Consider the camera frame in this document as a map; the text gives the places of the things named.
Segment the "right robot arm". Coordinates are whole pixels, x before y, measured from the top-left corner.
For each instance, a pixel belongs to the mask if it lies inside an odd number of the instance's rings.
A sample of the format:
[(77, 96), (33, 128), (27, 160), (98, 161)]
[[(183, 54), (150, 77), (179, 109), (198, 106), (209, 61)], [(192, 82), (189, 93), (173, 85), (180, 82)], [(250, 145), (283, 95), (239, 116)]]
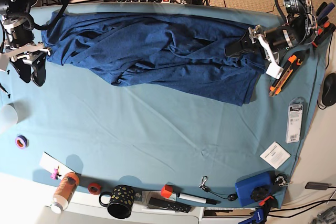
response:
[(12, 65), (25, 82), (41, 87), (46, 80), (46, 58), (51, 49), (43, 42), (34, 42), (33, 31), (45, 31), (55, 26), (69, 0), (61, 0), (59, 13), (48, 24), (35, 23), (31, 8), (39, 0), (1, 0), (1, 71)]

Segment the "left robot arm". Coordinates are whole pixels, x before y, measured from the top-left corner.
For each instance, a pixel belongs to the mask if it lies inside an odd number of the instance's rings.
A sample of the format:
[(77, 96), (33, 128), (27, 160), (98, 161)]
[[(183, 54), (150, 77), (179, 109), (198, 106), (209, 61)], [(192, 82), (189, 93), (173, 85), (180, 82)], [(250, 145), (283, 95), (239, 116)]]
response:
[(226, 47), (225, 55), (239, 58), (261, 52), (270, 62), (266, 74), (279, 79), (284, 69), (279, 65), (278, 52), (312, 42), (318, 29), (311, 0), (275, 0), (275, 6), (284, 21), (282, 25), (269, 30), (261, 25), (249, 27), (238, 41)]

